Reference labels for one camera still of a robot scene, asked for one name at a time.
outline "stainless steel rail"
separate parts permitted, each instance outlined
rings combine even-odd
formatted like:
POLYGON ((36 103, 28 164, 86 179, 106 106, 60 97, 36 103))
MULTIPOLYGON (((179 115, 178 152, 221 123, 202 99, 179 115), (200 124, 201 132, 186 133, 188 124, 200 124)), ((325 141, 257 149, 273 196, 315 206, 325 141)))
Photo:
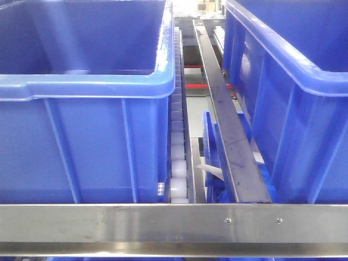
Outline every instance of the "stainless steel rail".
POLYGON ((348 206, 0 205, 1 256, 348 256, 348 206))
POLYGON ((224 157, 228 170, 223 172, 225 182, 231 186, 236 202, 271 202, 266 185, 254 160, 231 94, 226 88, 219 63, 202 21, 194 21, 204 72, 213 101, 216 120, 222 137, 224 157))

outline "blue bin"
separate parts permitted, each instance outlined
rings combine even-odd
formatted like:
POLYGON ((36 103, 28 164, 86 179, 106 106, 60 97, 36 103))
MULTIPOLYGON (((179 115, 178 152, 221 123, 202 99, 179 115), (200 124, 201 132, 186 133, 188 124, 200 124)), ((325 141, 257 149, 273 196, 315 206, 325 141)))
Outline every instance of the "blue bin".
POLYGON ((175 88, 170 1, 0 7, 0 203, 157 202, 175 88))
POLYGON ((223 67, 282 201, 348 203, 348 2, 226 7, 223 67))

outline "metal bar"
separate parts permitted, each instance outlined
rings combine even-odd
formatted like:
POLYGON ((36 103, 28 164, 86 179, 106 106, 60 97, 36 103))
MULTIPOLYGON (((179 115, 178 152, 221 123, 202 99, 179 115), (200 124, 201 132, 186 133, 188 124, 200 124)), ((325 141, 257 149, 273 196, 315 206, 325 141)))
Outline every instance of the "metal bar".
POLYGON ((0 256, 348 257, 348 206, 0 205, 0 256))
POLYGON ((207 203, 204 192, 203 172, 196 166, 201 164, 198 138, 190 138, 192 176, 188 177, 188 190, 191 191, 190 203, 207 203))
POLYGON ((225 173, 225 182, 233 187, 237 202, 271 202, 206 28, 200 20, 195 20, 194 26, 226 156, 229 173, 225 173))
POLYGON ((225 41, 225 30, 221 26, 216 26, 214 28, 214 39, 216 42, 216 45, 220 51, 220 53, 223 55, 223 45, 225 41))

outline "metal guide rail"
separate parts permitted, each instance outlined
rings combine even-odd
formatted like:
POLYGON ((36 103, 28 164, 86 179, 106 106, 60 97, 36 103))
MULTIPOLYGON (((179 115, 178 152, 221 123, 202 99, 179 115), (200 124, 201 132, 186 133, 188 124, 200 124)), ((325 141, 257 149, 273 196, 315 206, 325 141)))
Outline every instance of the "metal guide rail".
MULTIPOLYGON (((200 21, 195 29, 228 163, 225 180, 237 202, 271 202, 207 32, 200 21)), ((0 256, 348 257, 347 205, 198 204, 197 141, 186 150, 192 204, 0 205, 0 256)))

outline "metal rail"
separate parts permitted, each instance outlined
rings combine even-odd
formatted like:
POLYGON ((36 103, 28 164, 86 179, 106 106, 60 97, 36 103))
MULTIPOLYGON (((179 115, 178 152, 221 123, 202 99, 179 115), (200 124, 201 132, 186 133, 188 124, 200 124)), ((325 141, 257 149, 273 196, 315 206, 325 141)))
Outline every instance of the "metal rail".
POLYGON ((198 138, 190 138, 192 175, 188 176, 188 193, 190 203, 207 203, 204 192, 203 172, 196 166, 201 164, 198 138))
POLYGON ((219 63, 202 21, 195 20, 194 27, 204 72, 213 101, 215 116, 219 124, 227 171, 224 178, 233 187, 236 202, 271 202, 266 185, 258 170, 237 111, 232 104, 231 94, 226 88, 219 63))
POLYGON ((348 206, 0 205, 1 256, 348 257, 348 206))

